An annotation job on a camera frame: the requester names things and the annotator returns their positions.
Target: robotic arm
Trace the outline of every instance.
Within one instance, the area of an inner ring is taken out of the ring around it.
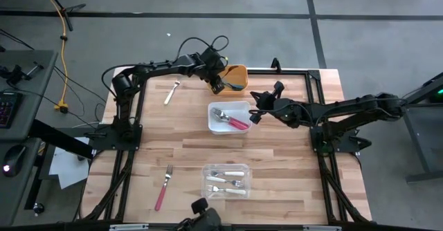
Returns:
[[[272,93],[251,92],[258,108],[250,110],[251,121],[258,124],[261,116],[269,113],[288,127],[310,127],[313,147],[322,147],[324,152],[357,152],[370,146],[369,140],[356,137],[356,128],[377,120],[398,120],[403,116],[402,107],[406,104],[406,100],[388,93],[331,104],[297,102],[281,98],[283,90],[283,83],[276,82]],[[351,116],[338,122],[326,120],[348,115]],[[352,146],[341,149],[342,142],[351,142]]]
[[[210,84],[214,94],[218,94],[224,89],[222,79],[218,76],[225,69],[221,58],[224,57],[212,46],[209,46],[201,55],[199,53],[182,55],[175,61],[150,62],[126,68],[112,79],[117,104],[117,114],[114,116],[112,127],[122,140],[130,141],[134,138],[133,126],[129,122],[132,101],[136,93],[151,77],[170,74],[187,75],[188,77],[196,75]]]

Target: computer mouse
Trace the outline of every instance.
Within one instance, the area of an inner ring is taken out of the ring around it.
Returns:
[[[13,177],[20,173],[26,153],[25,151],[26,146],[15,145],[6,152],[2,164],[3,175]]]

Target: yellow cable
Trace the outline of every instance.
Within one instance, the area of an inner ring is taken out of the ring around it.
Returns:
[[[66,26],[64,24],[64,19],[63,19],[62,13],[60,13],[58,7],[55,5],[53,0],[49,0],[49,1],[53,4],[55,10],[58,13],[58,16],[60,17],[60,20],[62,20],[62,25],[63,25],[63,35],[62,36],[63,36],[63,38],[65,38],[66,37]],[[62,64],[63,64],[65,77],[64,77],[64,87],[63,87],[62,99],[59,101],[58,106],[55,106],[56,109],[58,109],[60,106],[64,106],[64,105],[66,105],[66,107],[67,107],[67,104],[64,103],[64,97],[66,96],[66,85],[68,84],[68,70],[66,69],[66,63],[64,62],[65,43],[66,43],[66,40],[62,39]]]

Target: white plastic container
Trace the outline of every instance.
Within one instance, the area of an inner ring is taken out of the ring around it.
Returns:
[[[241,181],[242,187],[233,186],[230,183],[219,183],[207,180],[212,172],[225,173],[227,175],[218,175],[217,178],[226,180]],[[243,176],[231,176],[230,174],[238,174],[243,172]],[[248,199],[251,192],[252,170],[245,164],[211,164],[205,165],[201,171],[201,196],[207,199]],[[225,191],[211,192],[209,185],[217,186],[222,189],[243,190],[245,194],[234,194]]]
[[[222,110],[229,117],[236,118],[248,124],[249,128],[246,130],[239,130],[230,126],[227,122],[217,120],[213,113],[210,112],[213,107]],[[252,126],[252,122],[249,120],[251,114],[248,112],[250,109],[251,106],[249,102],[246,101],[212,102],[208,105],[208,127],[212,133],[216,135],[247,133]]]

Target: pink handle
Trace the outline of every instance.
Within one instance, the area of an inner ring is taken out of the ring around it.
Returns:
[[[160,196],[157,199],[157,203],[155,204],[155,211],[159,211],[161,207],[161,203],[163,202],[163,197],[165,197],[166,186],[163,186],[160,191]]]
[[[239,130],[247,130],[249,128],[248,124],[241,122],[240,120],[235,118],[230,118],[228,124]]]

